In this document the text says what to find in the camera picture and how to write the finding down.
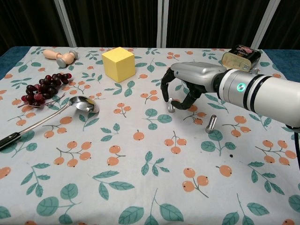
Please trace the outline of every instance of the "wooden block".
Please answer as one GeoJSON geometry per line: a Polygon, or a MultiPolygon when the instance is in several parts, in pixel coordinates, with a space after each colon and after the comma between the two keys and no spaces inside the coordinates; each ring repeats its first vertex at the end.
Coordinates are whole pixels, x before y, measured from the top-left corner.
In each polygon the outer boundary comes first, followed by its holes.
{"type": "Polygon", "coordinates": [[[135,74],[135,55],[118,47],[102,54],[105,73],[120,83],[135,74]]]}

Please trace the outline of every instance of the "black handle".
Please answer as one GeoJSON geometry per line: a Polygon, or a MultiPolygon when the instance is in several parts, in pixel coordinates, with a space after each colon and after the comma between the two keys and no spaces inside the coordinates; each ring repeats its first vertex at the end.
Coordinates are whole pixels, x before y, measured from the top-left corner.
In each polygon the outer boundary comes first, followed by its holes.
{"type": "Polygon", "coordinates": [[[2,140],[0,140],[0,151],[4,150],[5,146],[7,146],[8,144],[11,144],[17,140],[19,140],[21,138],[20,133],[15,132],[5,138],[3,138],[2,140]]]}

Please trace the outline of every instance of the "robotic arm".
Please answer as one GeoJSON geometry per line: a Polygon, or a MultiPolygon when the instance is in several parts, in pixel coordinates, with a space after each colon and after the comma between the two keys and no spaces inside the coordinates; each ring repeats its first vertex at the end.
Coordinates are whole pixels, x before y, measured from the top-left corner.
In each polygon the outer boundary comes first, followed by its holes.
{"type": "Polygon", "coordinates": [[[179,78],[189,88],[183,102],[172,101],[177,109],[188,109],[202,93],[216,92],[219,99],[270,117],[300,133],[300,83],[205,62],[172,64],[161,81],[165,102],[168,83],[179,78]]]}

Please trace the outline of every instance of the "black curtain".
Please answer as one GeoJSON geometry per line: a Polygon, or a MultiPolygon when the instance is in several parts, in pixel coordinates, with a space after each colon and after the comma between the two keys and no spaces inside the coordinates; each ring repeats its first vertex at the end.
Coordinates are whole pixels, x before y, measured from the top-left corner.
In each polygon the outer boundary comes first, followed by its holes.
{"type": "Polygon", "coordinates": [[[78,46],[155,47],[158,0],[64,0],[78,46]]]}
{"type": "Polygon", "coordinates": [[[281,0],[262,39],[262,49],[300,49],[300,0],[281,0]]]}
{"type": "Polygon", "coordinates": [[[167,47],[251,46],[269,0],[170,0],[167,47]]]}
{"type": "Polygon", "coordinates": [[[0,55],[13,46],[68,46],[53,0],[0,0],[0,55]]]}

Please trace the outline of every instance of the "table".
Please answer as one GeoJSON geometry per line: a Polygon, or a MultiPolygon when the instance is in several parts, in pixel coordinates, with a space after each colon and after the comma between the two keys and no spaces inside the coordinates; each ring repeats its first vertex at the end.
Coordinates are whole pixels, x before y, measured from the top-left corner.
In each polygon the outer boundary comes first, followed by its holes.
{"type": "MultiPolygon", "coordinates": [[[[227,49],[126,48],[136,75],[115,83],[101,53],[75,48],[65,69],[31,47],[0,81],[2,136],[43,119],[75,95],[99,114],[69,107],[0,153],[1,224],[299,224],[300,176],[284,124],[225,103],[215,93],[168,113],[160,80],[175,62],[220,64],[227,49]],[[73,75],[53,104],[18,107],[27,84],[73,75]],[[215,131],[205,127],[217,115],[215,131]]],[[[54,50],[65,53],[66,47],[54,50]]],[[[285,79],[262,51],[262,74],[285,79]]],[[[170,96],[183,99],[174,80],[170,96]]]]}

